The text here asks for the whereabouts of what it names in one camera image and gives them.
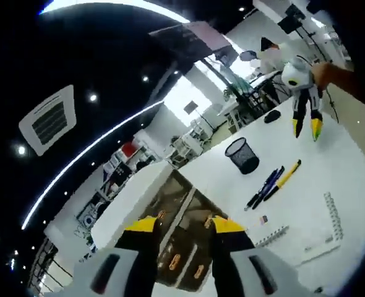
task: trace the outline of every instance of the red object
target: red object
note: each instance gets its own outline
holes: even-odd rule
[[[135,151],[137,150],[137,147],[135,147],[132,142],[126,142],[122,147],[121,147],[122,152],[125,154],[125,156],[127,158],[129,158],[131,155],[133,155],[135,153]]]

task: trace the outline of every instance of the curved light strip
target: curved light strip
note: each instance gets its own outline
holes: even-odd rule
[[[38,206],[40,205],[40,203],[44,199],[45,195],[47,195],[47,193],[52,189],[52,187],[54,186],[54,184],[56,184],[56,182],[63,176],[64,173],[66,173],[66,171],[68,169],[70,169],[70,167],[72,165],[74,165],[74,163],[76,161],[78,161],[83,155],[85,155],[87,152],[89,152],[96,144],[98,144],[104,138],[106,138],[107,136],[109,136],[116,129],[118,129],[119,127],[125,125],[127,122],[131,121],[132,119],[138,117],[142,113],[146,112],[147,110],[150,110],[151,108],[153,108],[153,107],[155,107],[155,106],[157,106],[157,105],[159,105],[161,103],[163,103],[163,100],[161,100],[159,102],[156,102],[153,105],[150,105],[150,106],[144,108],[142,111],[139,111],[138,113],[136,113],[135,115],[131,116],[130,118],[125,119],[123,122],[119,123],[118,125],[116,125],[112,129],[110,129],[109,131],[107,131],[106,133],[104,133],[102,136],[100,136],[99,138],[97,138],[95,141],[93,141],[87,148],[85,148],[74,159],[72,159],[72,161],[70,163],[68,163],[67,166],[64,167],[63,170],[60,171],[58,175],[56,175],[56,177],[51,181],[51,183],[48,185],[48,187],[46,187],[45,191],[37,199],[37,201],[35,202],[34,206],[32,207],[32,209],[30,210],[30,212],[28,213],[26,219],[23,222],[22,230],[24,230],[26,228],[26,226],[27,226],[28,222],[30,221],[32,215],[34,214],[35,210],[38,208]]]
[[[55,0],[51,4],[49,4],[43,11],[41,11],[41,14],[44,14],[44,13],[50,12],[50,11],[54,11],[54,10],[62,8],[62,7],[73,6],[73,5],[76,5],[76,4],[83,4],[83,3],[114,3],[114,4],[135,6],[135,7],[140,7],[140,8],[149,10],[149,11],[157,12],[161,15],[164,15],[166,17],[169,17],[169,18],[173,19],[173,20],[176,20],[177,22],[181,22],[181,23],[189,23],[190,22],[189,20],[185,19],[184,17],[182,17],[181,15],[179,15],[179,14],[173,12],[173,11],[169,11],[168,9],[166,9],[164,7],[161,7],[161,6],[158,6],[156,4],[149,3],[149,2],[146,2],[146,1],[143,1],[143,0],[124,0],[124,1],[123,0],[108,0],[108,1],[107,0],[97,0],[97,1]],[[62,171],[60,171],[60,173],[51,181],[51,183],[48,185],[48,187],[46,187],[45,191],[43,191],[41,196],[37,199],[34,206],[32,207],[32,209],[30,210],[30,212],[28,213],[26,219],[23,222],[22,230],[24,230],[26,228],[26,226],[29,223],[31,217],[33,216],[35,210],[38,208],[38,206],[40,205],[40,203],[44,199],[45,195],[47,195],[47,193],[52,189],[54,184],[56,184],[56,182],[63,176],[64,173],[66,173],[66,171],[68,169],[70,169],[70,167],[76,161],[78,161],[83,155],[85,155],[89,150],[91,150],[96,144],[98,144],[102,139],[104,139],[105,137],[110,135],[116,129],[118,129],[122,125],[125,125],[125,123],[131,121],[132,119],[134,119],[135,117],[139,116],[140,114],[146,112],[147,110],[150,110],[151,108],[159,105],[160,103],[163,103],[163,101],[159,101],[159,102],[157,102],[153,105],[150,105],[150,106],[144,108],[142,111],[136,113],[135,115],[131,116],[130,118],[128,118],[128,119],[124,120],[123,122],[121,122],[120,124],[116,125],[111,130],[109,130],[108,132],[104,133],[102,136],[97,138],[85,150],[80,152],[70,163],[68,163],[67,166],[64,167],[62,169]]]
[[[59,9],[62,7],[68,7],[73,6],[76,4],[84,4],[84,3],[113,3],[113,4],[122,4],[122,5],[129,5],[129,6],[135,6],[139,8],[146,9],[148,11],[154,11],[161,15],[164,15],[165,17],[169,17],[173,20],[176,20],[180,23],[189,23],[190,21],[182,17],[181,15],[170,11],[164,7],[161,7],[159,5],[156,5],[154,3],[149,3],[147,1],[143,0],[94,0],[94,1],[88,1],[88,0],[54,0],[51,4],[49,4],[43,11],[41,11],[42,14],[49,11],[54,11],[55,9]]]

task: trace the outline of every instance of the white desk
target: white desk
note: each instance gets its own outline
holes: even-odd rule
[[[365,253],[365,156],[343,126],[325,113],[324,128],[317,142],[312,140],[308,114],[296,139],[291,104],[290,99],[276,107],[281,112],[277,121],[265,124],[263,117],[259,118],[182,167],[180,172],[233,220],[246,226],[253,242],[259,239],[261,228],[263,235],[269,235],[269,226],[289,225],[287,234],[269,248],[293,265],[302,246],[312,236],[324,232],[321,218],[328,210],[323,194],[330,192],[344,232],[341,246],[298,266],[297,270],[299,281],[310,289],[318,286],[337,289]],[[260,159],[259,167],[248,175],[242,175],[224,156],[225,148],[239,137],[247,139]],[[278,193],[255,210],[243,210],[272,170],[284,165],[288,171],[299,158],[302,165]],[[254,228],[262,215],[268,216],[269,222]],[[250,230],[254,229],[257,231],[252,234]],[[203,291],[215,292],[212,277]]]
[[[264,83],[266,80],[272,79],[273,77],[276,76],[276,74],[278,73],[278,71],[273,71],[269,74],[265,74],[263,76],[258,77],[257,79],[254,79],[252,81],[250,81],[250,85],[252,88],[256,89],[258,88],[262,83]],[[218,116],[225,116],[226,114],[230,113],[231,111],[233,111],[235,108],[237,108],[239,106],[239,103],[236,101],[235,98],[228,100],[222,110],[219,112]]]

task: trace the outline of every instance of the floor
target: floor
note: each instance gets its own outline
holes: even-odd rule
[[[335,111],[337,112],[339,123],[345,127],[351,138],[365,154],[365,105],[335,85],[330,85],[328,92],[335,102]],[[322,111],[331,115],[334,120],[337,120],[335,111],[330,106],[329,98],[325,92]],[[208,151],[230,135],[228,124],[224,123],[204,146],[204,151]]]

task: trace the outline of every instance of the human hand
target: human hand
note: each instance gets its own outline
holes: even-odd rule
[[[331,66],[332,64],[329,62],[321,62],[312,67],[314,82],[321,90],[326,89],[330,83]]]

